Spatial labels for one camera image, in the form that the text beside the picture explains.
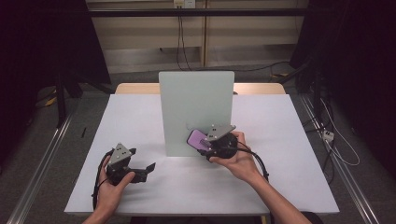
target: metal bracket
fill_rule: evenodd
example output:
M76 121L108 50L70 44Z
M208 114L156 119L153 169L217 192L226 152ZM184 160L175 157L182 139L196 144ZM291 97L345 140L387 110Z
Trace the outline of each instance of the metal bracket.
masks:
M222 136L226 135L230 131L236 128L235 125L215 125L212 124L212 128L210 129L209 133L207 134L205 140L208 142L212 142L215 140L220 139Z

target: white table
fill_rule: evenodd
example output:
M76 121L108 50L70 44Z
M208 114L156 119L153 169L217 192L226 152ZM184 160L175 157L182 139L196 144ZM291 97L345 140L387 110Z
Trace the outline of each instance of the white table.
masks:
M270 183L299 210L339 212L288 95L235 95L232 124L246 134ZM136 147L130 167L157 162L130 184L116 213L127 216L252 216L268 208L245 182L204 157L166 157L160 95L111 95L65 212L88 215L97 166L118 142Z

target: gripper camera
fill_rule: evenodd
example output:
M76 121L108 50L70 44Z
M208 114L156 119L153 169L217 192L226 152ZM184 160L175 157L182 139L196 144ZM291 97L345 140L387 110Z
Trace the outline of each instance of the gripper camera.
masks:
M121 180L130 172L134 172L135 176L131 183L146 182L148 174L155 168L155 162L146 169L131 169L128 167L131 157L136 153L136 148L127 149L123 144L118 143L113 148L113 154L107 164L106 174L113 185L118 185Z

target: left hand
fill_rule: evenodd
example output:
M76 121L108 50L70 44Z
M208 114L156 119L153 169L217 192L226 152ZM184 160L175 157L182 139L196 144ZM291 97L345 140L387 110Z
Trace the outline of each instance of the left hand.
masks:
M98 203L93 213L84 223L105 223L114 214L120 204L120 199L125 187L134 179L134 172L126 175L121 182L114 186L107 179L106 166L110 156L105 158L99 175L99 183L105 181L99 188Z

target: metal rail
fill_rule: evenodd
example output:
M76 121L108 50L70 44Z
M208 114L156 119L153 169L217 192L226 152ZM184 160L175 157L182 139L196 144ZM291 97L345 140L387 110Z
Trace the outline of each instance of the metal rail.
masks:
M8 219L7 224L22 224L26 219L26 216L30 208L32 207L32 204L35 201L35 196L40 190L41 184L44 181L48 169L50 168L53 158L55 157L55 154L58 151L62 140L64 139L64 135L69 127L72 117L77 110L78 103L76 105L72 105L71 107L71 111L66 117L63 125L60 128L56 129L52 140L49 143L49 146L47 147L43 158L41 159L41 162L39 163L37 169L35 169L33 177L30 179L29 184L27 185L25 191L20 197L20 200L15 206L11 216Z
M158 8L158 9L89 9L89 11L38 9L35 13L64 17L64 16L88 16L88 17L294 17L309 14L330 15L335 11L329 9L309 8Z
M301 100L303 102L306 112L308 113L309 117L312 119L315 128L318 129L321 126L319 125L318 121L314 119L315 115L314 112L312 111L313 108L312 102L309 100L309 98L306 95L302 95ZM324 141L324 144L326 146L327 152L330 152L331 146L329 145L329 143L327 141ZM339 154L336 147L334 147L332 150L334 150L336 153ZM359 184L353 177L352 173L350 173L347 165L342 161L339 161L338 158L333 153L331 154L331 157L334 167L336 168L338 174L341 176L341 179L343 180L346 189L348 190L353 202L355 203L356 207L361 213L361 217L363 218L364 223L367 224L380 223L375 215L373 207L370 205L370 202L367 200L366 196L361 190L361 187L359 187Z

